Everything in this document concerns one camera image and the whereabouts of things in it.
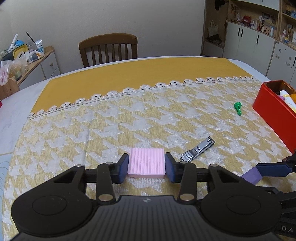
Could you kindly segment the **silver nail clipper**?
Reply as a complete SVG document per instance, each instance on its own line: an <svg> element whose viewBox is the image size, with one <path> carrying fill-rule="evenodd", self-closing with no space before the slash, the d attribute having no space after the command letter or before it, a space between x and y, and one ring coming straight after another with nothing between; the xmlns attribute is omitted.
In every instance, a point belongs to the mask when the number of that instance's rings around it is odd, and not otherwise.
<svg viewBox="0 0 296 241"><path fill-rule="evenodd" d="M203 154L206 150L208 150L211 146L215 144L215 140L208 136L204 139L200 144L195 146L193 149L188 150L181 154L180 160L184 162L191 162L196 159L198 156Z"/></svg>

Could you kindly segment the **purple eraser block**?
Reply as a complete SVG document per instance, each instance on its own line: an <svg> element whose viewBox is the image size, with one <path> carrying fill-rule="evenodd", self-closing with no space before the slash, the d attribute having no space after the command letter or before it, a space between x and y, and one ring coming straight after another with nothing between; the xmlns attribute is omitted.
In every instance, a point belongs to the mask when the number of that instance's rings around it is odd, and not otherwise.
<svg viewBox="0 0 296 241"><path fill-rule="evenodd" d="M263 179L263 176L260 174L259 170L257 167L253 167L246 173L244 173L241 178L244 180L248 181L249 183L256 185L259 181Z"/></svg>

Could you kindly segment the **pink ridged eraser block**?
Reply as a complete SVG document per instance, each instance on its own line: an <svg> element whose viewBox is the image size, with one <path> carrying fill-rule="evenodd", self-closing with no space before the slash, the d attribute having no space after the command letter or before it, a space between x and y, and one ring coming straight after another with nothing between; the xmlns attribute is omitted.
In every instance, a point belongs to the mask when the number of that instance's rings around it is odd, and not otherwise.
<svg viewBox="0 0 296 241"><path fill-rule="evenodd" d="M132 178L163 178L165 151L159 148L131 148L128 175Z"/></svg>

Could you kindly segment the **red metal tin box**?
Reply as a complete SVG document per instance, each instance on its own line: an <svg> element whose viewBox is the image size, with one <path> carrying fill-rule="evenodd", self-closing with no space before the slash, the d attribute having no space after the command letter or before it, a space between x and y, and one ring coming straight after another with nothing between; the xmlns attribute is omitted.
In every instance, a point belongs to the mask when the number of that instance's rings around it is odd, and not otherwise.
<svg viewBox="0 0 296 241"><path fill-rule="evenodd" d="M293 153L295 150L295 112L280 98L281 90L285 90L288 94L295 94L295 89L283 80L262 83L253 103L253 109Z"/></svg>

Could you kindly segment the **white yellow supplement bottle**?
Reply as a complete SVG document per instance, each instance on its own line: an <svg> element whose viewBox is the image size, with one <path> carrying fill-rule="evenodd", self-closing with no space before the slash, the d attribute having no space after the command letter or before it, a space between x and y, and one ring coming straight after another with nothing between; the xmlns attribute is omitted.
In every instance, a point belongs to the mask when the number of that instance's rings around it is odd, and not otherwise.
<svg viewBox="0 0 296 241"><path fill-rule="evenodd" d="M296 113L296 105L287 91L280 91L280 98Z"/></svg>

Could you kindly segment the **yellow houndstooth table runner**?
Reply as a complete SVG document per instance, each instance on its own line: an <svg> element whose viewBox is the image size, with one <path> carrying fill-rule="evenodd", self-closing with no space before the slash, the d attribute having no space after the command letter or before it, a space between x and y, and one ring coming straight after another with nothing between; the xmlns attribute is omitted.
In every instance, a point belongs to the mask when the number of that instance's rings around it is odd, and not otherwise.
<svg viewBox="0 0 296 241"><path fill-rule="evenodd" d="M261 81L224 58L137 59L50 80L21 130L4 186L3 239L17 234L10 214L21 194L82 164L111 161L131 148L178 158L210 136L194 163L241 175L290 151L253 110ZM234 103L241 102L239 116Z"/></svg>

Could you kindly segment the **green small peg toy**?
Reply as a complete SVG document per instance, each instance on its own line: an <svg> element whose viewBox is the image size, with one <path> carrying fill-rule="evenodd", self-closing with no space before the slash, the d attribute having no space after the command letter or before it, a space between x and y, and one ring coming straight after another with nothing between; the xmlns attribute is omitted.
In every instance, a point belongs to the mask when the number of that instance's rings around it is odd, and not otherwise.
<svg viewBox="0 0 296 241"><path fill-rule="evenodd" d="M239 116L241 116L241 114L242 114L241 107L242 107L241 102L234 103L234 109L236 110L236 112Z"/></svg>

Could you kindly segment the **white drawer cabinet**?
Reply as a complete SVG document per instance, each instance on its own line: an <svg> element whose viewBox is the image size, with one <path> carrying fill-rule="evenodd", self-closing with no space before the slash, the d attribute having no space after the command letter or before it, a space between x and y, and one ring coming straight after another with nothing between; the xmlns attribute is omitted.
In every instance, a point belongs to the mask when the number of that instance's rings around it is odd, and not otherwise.
<svg viewBox="0 0 296 241"><path fill-rule="evenodd" d="M19 80L10 79L6 85L1 86L1 100L31 85L60 74L54 48L48 46L45 48L45 56L29 64L28 71Z"/></svg>

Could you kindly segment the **brown wooden chair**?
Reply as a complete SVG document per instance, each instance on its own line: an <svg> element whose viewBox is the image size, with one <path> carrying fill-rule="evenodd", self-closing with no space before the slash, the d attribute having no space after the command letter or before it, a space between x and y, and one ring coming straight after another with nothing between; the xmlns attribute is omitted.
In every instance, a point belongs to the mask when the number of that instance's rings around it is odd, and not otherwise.
<svg viewBox="0 0 296 241"><path fill-rule="evenodd" d="M83 66L136 59L138 38L127 33L98 35L79 43Z"/></svg>

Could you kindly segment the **clear plastic bag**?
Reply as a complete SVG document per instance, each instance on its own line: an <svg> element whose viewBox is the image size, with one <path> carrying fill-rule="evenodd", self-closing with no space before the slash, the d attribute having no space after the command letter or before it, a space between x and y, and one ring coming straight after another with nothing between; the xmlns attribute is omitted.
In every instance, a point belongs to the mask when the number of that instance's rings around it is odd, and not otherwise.
<svg viewBox="0 0 296 241"><path fill-rule="evenodd" d="M19 80L29 69L29 63L23 59L1 61L1 86L8 83L10 78Z"/></svg>

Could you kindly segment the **white tote bag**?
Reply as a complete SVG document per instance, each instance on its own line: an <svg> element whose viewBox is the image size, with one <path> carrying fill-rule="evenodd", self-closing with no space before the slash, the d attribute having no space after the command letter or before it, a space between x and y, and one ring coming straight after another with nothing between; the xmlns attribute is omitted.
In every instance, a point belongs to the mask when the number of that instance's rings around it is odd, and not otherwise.
<svg viewBox="0 0 296 241"><path fill-rule="evenodd" d="M209 37L215 36L219 34L218 26L215 25L214 21L210 21L210 26L208 27Z"/></svg>

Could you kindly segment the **yellow blue toy container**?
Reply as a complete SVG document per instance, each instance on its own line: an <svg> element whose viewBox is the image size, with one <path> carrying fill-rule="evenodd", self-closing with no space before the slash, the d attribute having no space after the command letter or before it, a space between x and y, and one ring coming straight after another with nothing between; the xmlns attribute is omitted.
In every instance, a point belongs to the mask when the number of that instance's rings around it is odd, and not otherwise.
<svg viewBox="0 0 296 241"><path fill-rule="evenodd" d="M20 56L22 56L28 51L29 48L27 44L25 44L21 40L16 40L13 50L10 53L8 53L3 59L13 61L15 59L18 59Z"/></svg>

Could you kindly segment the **white wall cabinet unit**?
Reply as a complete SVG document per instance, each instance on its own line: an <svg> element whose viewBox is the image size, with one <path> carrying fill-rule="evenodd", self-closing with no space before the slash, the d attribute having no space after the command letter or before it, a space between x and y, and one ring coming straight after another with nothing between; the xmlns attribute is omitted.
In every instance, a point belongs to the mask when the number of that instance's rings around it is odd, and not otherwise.
<svg viewBox="0 0 296 241"><path fill-rule="evenodd" d="M209 37L213 20L219 34ZM202 55L244 62L295 87L295 1L206 1Z"/></svg>

